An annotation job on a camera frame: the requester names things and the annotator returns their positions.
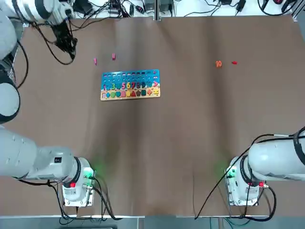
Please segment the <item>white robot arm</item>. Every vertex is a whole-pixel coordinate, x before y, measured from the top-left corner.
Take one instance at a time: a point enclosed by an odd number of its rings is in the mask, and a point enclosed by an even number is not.
[[[95,173],[89,162],[74,157],[64,147],[37,147],[1,124],[12,120],[20,109],[20,95],[13,81],[0,75],[0,176],[22,180],[56,180],[62,183],[66,206],[93,204]]]
[[[264,181],[305,181],[305,139],[287,135],[275,141],[253,144],[249,153],[235,157],[227,168],[226,185],[230,205],[257,204]]]
[[[0,61],[15,47],[17,38],[10,19],[37,26],[46,23],[56,37],[55,45],[75,58],[77,39],[73,37],[66,21],[72,15],[72,7],[59,0],[0,0]]]

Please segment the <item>black cable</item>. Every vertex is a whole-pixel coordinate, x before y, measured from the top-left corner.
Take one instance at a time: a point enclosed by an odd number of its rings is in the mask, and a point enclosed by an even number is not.
[[[88,24],[86,24],[85,26],[83,26],[83,27],[78,27],[77,29],[74,29],[74,30],[72,30],[72,31],[78,31],[78,30],[84,29],[84,28],[86,28],[87,26],[89,26],[89,25],[91,25],[91,24],[93,24],[93,23],[97,23],[97,22],[103,21],[103,20],[108,19],[108,18],[119,18],[119,17],[120,17],[120,15],[119,15],[118,17],[107,17],[107,18],[102,18],[102,19],[97,20],[97,21],[91,21],[91,22],[89,22]]]
[[[186,16],[188,16],[188,15],[190,15],[190,14],[193,14],[193,13],[199,13],[199,14],[202,14],[202,13],[209,13],[209,12],[212,12],[213,10],[215,10],[215,9],[216,9],[216,7],[217,7],[217,6],[218,6],[218,5],[216,5],[214,9],[209,10],[209,11],[206,11],[206,12],[191,12],[191,13],[188,13],[188,14],[184,15],[184,17],[186,17]]]
[[[236,227],[243,227],[243,226],[246,226],[248,223],[250,223],[251,220],[247,220],[245,223],[242,223],[242,224],[237,224],[237,223],[233,223],[232,221],[229,220],[229,218],[224,218],[224,220],[226,220],[228,223],[236,226]]]
[[[234,229],[233,226],[232,226],[232,224],[231,224],[229,221],[227,221],[226,218],[224,218],[224,220],[229,224],[229,226],[230,226],[231,229]]]
[[[264,9],[262,8],[261,4],[259,3],[259,0],[257,0],[257,4],[258,4],[259,9],[260,9],[264,14],[266,14],[266,15],[268,15],[268,16],[281,16],[281,15],[283,15],[283,14],[286,14],[286,13],[288,13],[288,12],[293,8],[293,6],[295,6],[295,4],[296,4],[297,2],[298,2],[298,1],[295,1],[294,4],[293,4],[289,9],[285,10],[285,11],[282,12],[282,13],[270,14],[270,13],[267,13],[267,12],[264,11]]]
[[[105,205],[105,207],[106,207],[106,209],[107,209],[107,212],[108,212],[108,214],[111,216],[111,218],[112,218],[113,220],[121,220],[122,218],[116,218],[116,217],[114,216],[114,214],[112,213],[112,211],[109,209],[108,204],[107,204],[105,198],[103,197],[102,193],[101,193],[96,187],[93,187],[93,190],[96,191],[96,192],[99,194],[99,196],[101,197],[101,199],[102,199],[102,201],[104,202],[104,205]]]
[[[250,147],[248,147],[242,154],[240,154],[240,156],[232,163],[232,165],[230,167],[233,167],[236,162],[242,158],[242,156],[248,152],[248,150],[250,149]],[[208,201],[208,199],[210,198],[211,194],[214,192],[214,190],[217,188],[217,186],[220,184],[220,182],[222,181],[222,179],[227,175],[227,173],[229,172],[229,169],[222,175],[222,177],[219,179],[219,181],[216,183],[216,185],[213,187],[213,189],[210,191],[210,193],[208,194],[207,198],[205,199],[203,205],[201,206],[197,216],[195,217],[195,220],[198,219],[198,217],[200,216],[200,213],[202,211],[202,209],[204,208],[206,202]]]
[[[214,4],[210,4],[210,3],[208,3],[208,1],[207,0],[204,0],[205,2],[206,2],[206,4],[208,5],[208,6],[218,6],[218,3],[217,3],[217,5],[214,5]]]
[[[94,180],[98,183],[99,187],[101,187],[101,184],[100,184],[99,180],[96,179],[96,178],[94,178]],[[113,220],[121,220],[121,218],[117,219],[117,218],[114,216],[114,214],[113,214],[113,211],[112,211],[112,208],[111,208],[111,204],[110,204],[110,201],[109,201],[109,197],[108,197],[108,190],[107,190],[107,193],[106,193],[107,201],[105,201],[105,198],[104,198],[104,196],[102,195],[102,191],[100,192],[100,197],[101,197],[101,199],[102,199],[102,202],[104,202],[104,204],[105,204],[105,209],[108,211],[108,214],[111,216],[111,218],[112,218]]]
[[[235,7],[235,6],[237,6],[238,5],[238,3],[236,3],[235,5],[229,5],[229,6],[231,6],[231,7]]]
[[[96,178],[94,178],[94,180],[98,183],[99,188],[100,188],[100,192],[102,193],[102,187],[101,187],[100,182],[99,182],[98,179],[96,179]],[[102,200],[101,200],[101,204],[102,204],[102,215],[101,215],[101,220],[102,220],[102,221],[106,221],[107,219],[103,219],[103,215],[105,214],[106,208],[105,208],[105,211],[103,212],[103,201],[102,201]]]
[[[25,75],[24,75],[21,83],[17,86],[17,88],[19,89],[24,84],[25,80],[28,77],[28,73],[29,73],[29,59],[28,59],[27,53],[25,52],[24,47],[22,46],[21,42],[18,39],[17,39],[17,43],[21,47],[21,50],[23,52],[23,55],[24,55],[24,58],[25,58],[25,62],[26,62],[26,65],[27,65],[26,66],[26,70],[25,70]]]
[[[53,184],[53,183],[58,184],[58,182],[56,182],[56,181],[51,181],[51,182],[46,182],[46,183],[34,183],[34,182],[29,182],[29,181],[21,180],[21,179],[17,179],[17,180],[24,184],[28,184],[28,185],[32,185],[32,186],[44,186],[44,185],[47,186],[48,184]]]
[[[57,58],[57,56],[55,56],[55,54],[53,53],[53,51],[52,51],[51,47],[49,46],[48,42],[45,39],[44,39],[44,41],[45,41],[48,49],[50,50],[52,56],[57,60],[57,62],[59,62],[59,63],[61,63],[63,65],[69,65],[69,64],[71,64],[74,61],[75,58],[71,59],[69,62],[62,62],[60,59]]]
[[[253,220],[253,221],[256,221],[256,222],[266,222],[266,221],[269,221],[269,220],[271,220],[273,218],[273,216],[275,214],[275,210],[276,210],[276,194],[275,194],[274,190],[270,186],[269,186],[268,189],[272,192],[273,199],[274,199],[273,208],[272,208],[271,214],[267,218],[264,218],[264,219],[256,219],[256,218],[248,217],[248,216],[245,216],[244,217],[245,219]]]
[[[71,63],[74,61],[75,58],[71,58],[71,61],[69,61],[69,62],[62,62],[61,60],[59,60],[59,59],[57,58],[57,56],[54,54],[54,52],[52,51],[51,47],[49,46],[49,43],[50,43],[50,44],[55,44],[55,42],[49,41],[49,40],[45,37],[45,35],[43,34],[43,32],[41,31],[41,29],[39,28],[39,26],[38,26],[37,24],[32,23],[31,25],[40,33],[40,35],[42,36],[44,42],[46,43],[46,45],[47,45],[49,51],[51,52],[52,56],[57,60],[57,62],[59,62],[59,63],[61,63],[61,64],[63,64],[63,65],[69,65],[69,64],[71,64]]]
[[[260,135],[258,137],[256,137],[254,139],[254,141],[252,142],[251,145],[253,145],[255,143],[255,141],[261,137],[265,137],[265,136],[274,136],[274,134],[264,134],[264,135]],[[293,137],[277,137],[277,138],[271,138],[271,139],[265,139],[262,141],[259,141],[258,143],[263,143],[263,142],[269,142],[269,141],[277,141],[277,140],[293,140]],[[232,168],[232,166],[234,166],[236,164],[236,162],[246,153],[248,152],[248,150],[250,149],[250,147],[248,147],[233,163],[232,165],[230,165],[230,168]],[[216,187],[220,184],[220,182],[222,181],[222,179],[227,175],[227,173],[230,170],[228,169],[223,175],[222,177],[219,179],[219,181],[216,183],[216,185],[213,187],[213,189],[210,191],[210,193],[208,194],[207,198],[205,199],[203,205],[200,208],[200,211],[198,212],[197,216],[195,217],[195,220],[199,218],[200,213],[202,211],[202,209],[204,208],[206,202],[208,201],[208,199],[210,198],[211,194],[214,192],[214,190],[216,189]]]
[[[220,3],[219,7],[215,11],[213,11],[213,13],[211,13],[211,16],[213,16],[213,14],[220,9],[221,5],[222,4]]]

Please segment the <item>wooden number board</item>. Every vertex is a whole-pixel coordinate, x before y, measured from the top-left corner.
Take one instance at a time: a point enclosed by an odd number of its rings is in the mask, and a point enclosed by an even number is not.
[[[160,97],[158,69],[102,74],[101,100]]]

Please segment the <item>electrical cord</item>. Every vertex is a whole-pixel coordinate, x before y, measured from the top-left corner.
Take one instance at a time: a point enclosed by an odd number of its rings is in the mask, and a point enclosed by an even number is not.
[[[263,142],[270,142],[270,141],[277,141],[277,140],[293,140],[293,135],[288,135],[288,137],[285,137],[284,135],[277,135],[277,134],[264,134],[264,135],[260,135],[258,137],[256,137],[252,144],[253,145],[257,139],[261,138],[261,137],[266,137],[266,136],[272,136],[272,137],[275,137],[275,138],[270,138],[270,139],[265,139],[265,140],[262,140],[262,141],[259,141],[258,143],[263,143]],[[208,199],[210,198],[211,194],[214,192],[214,190],[217,188],[217,186],[220,184],[220,182],[222,181],[223,178],[225,178],[225,176],[227,175],[227,173],[230,171],[230,169],[237,163],[237,161],[239,159],[242,158],[243,155],[245,155],[248,150],[250,149],[250,147],[248,147],[242,154],[240,154],[240,156],[232,163],[232,165],[230,165],[229,169],[227,169],[227,171],[222,175],[222,177],[219,179],[219,181],[216,183],[216,185],[213,187],[213,189],[210,191],[210,193],[208,194],[208,196],[206,197],[203,205],[201,206],[197,216],[195,217],[195,220],[199,218],[206,202],[208,201]]]
[[[49,44],[55,44],[55,42],[49,41],[49,40],[45,37],[45,35],[43,34],[43,32],[41,31],[41,29],[39,28],[39,26],[38,26],[36,23],[31,22],[31,25],[40,33],[40,35],[42,36],[44,42],[45,42],[46,45],[47,45],[47,48],[49,49],[50,53],[51,53],[52,56],[55,58],[55,60],[57,60],[57,62],[59,62],[59,63],[61,63],[61,64],[63,64],[63,65],[69,65],[69,64],[73,63],[73,61],[74,61],[75,58],[71,58],[71,60],[70,60],[69,62],[62,62],[60,59],[58,59],[57,56],[54,54],[53,50],[51,49],[50,45],[49,45]]]
[[[258,4],[259,9],[260,9],[264,14],[266,14],[266,15],[268,15],[268,16],[281,16],[281,15],[284,15],[284,14],[288,13],[288,12],[293,8],[293,6],[295,6],[295,4],[296,4],[297,2],[298,2],[298,1],[295,1],[294,4],[293,4],[289,9],[285,10],[285,11],[282,12],[282,13],[270,14],[270,13],[267,13],[266,11],[264,11],[264,9],[262,8],[262,6],[261,6],[259,0],[257,0],[257,4]]]
[[[269,220],[271,220],[273,218],[273,216],[275,215],[275,210],[276,210],[276,194],[275,194],[274,190],[270,186],[269,186],[268,189],[272,192],[273,199],[274,199],[273,208],[272,208],[271,214],[267,218],[264,218],[264,219],[257,219],[257,218],[248,217],[248,216],[245,216],[244,217],[245,219],[253,220],[253,221],[256,221],[256,222],[266,222],[266,221],[269,221]]]
[[[213,16],[213,14],[214,14],[216,11],[218,11],[218,10],[220,9],[221,5],[222,5],[222,4],[220,3],[219,7],[218,7],[216,10],[213,11],[213,13],[211,14],[211,16]]]
[[[116,218],[116,217],[114,216],[114,214],[110,211],[110,209],[109,209],[109,207],[108,207],[108,205],[107,205],[107,202],[106,202],[105,198],[103,197],[102,193],[101,193],[96,187],[93,187],[93,190],[96,191],[96,192],[99,194],[99,196],[101,197],[101,199],[102,199],[102,201],[104,202],[104,205],[105,205],[105,207],[106,207],[106,209],[107,209],[107,212],[108,212],[108,214],[111,216],[111,218],[112,218],[113,220],[121,220],[122,218]]]
[[[236,224],[236,223],[233,223],[232,221],[230,221],[228,218],[224,218],[225,221],[227,221],[229,224],[232,224],[233,226],[236,226],[236,227],[244,227],[246,226],[248,223],[251,222],[251,220],[247,220],[245,223],[243,224]]]
[[[193,14],[193,13],[198,13],[198,14],[210,13],[210,12],[212,12],[213,10],[215,10],[215,9],[217,8],[217,6],[218,6],[218,5],[216,5],[214,9],[209,10],[209,11],[206,11],[206,12],[191,12],[191,13],[188,13],[188,14],[184,15],[183,17],[186,17],[186,16],[191,15],[191,14]]]
[[[232,224],[231,224],[229,221],[227,221],[226,218],[224,218],[224,220],[229,224],[229,226],[230,226],[231,229],[234,229],[233,226],[232,226]]]
[[[101,184],[99,182],[98,179],[94,178],[94,180],[98,183],[99,187],[101,187]],[[106,196],[107,196],[107,201],[105,201],[105,198],[102,194],[102,191],[100,192],[97,188],[93,187],[93,189],[99,194],[99,196],[101,197],[102,199],[102,202],[104,203],[105,205],[105,209],[107,210],[108,214],[111,216],[111,218],[113,220],[121,220],[122,218],[116,218],[113,214],[113,211],[112,211],[112,208],[111,208],[111,204],[110,204],[110,201],[109,201],[109,197],[108,197],[108,191],[106,193]]]
[[[214,4],[210,4],[210,3],[208,3],[208,1],[207,0],[204,0],[205,2],[206,2],[206,4],[208,5],[208,6],[218,6],[218,4],[217,5],[214,5]]]
[[[101,187],[100,182],[99,182],[98,179],[96,179],[96,178],[94,178],[94,180],[98,183],[99,188],[100,188],[100,192],[102,193],[102,187]],[[106,207],[105,207],[105,210],[104,210],[104,212],[103,212],[103,201],[102,201],[102,200],[101,200],[101,204],[102,204],[102,215],[101,215],[101,220],[102,220],[102,221],[106,221],[107,218],[106,218],[106,219],[103,219],[103,216],[104,216],[105,211],[106,211]]]
[[[23,52],[23,55],[24,55],[24,58],[25,58],[25,62],[26,62],[26,70],[25,70],[25,75],[21,81],[21,83],[17,86],[17,88],[21,88],[21,86],[24,84],[25,80],[27,79],[28,77],[28,74],[29,74],[29,59],[28,59],[28,55],[27,53],[25,52],[25,49],[23,47],[23,45],[21,44],[21,42],[17,39],[17,43],[18,45],[20,46],[22,52]]]

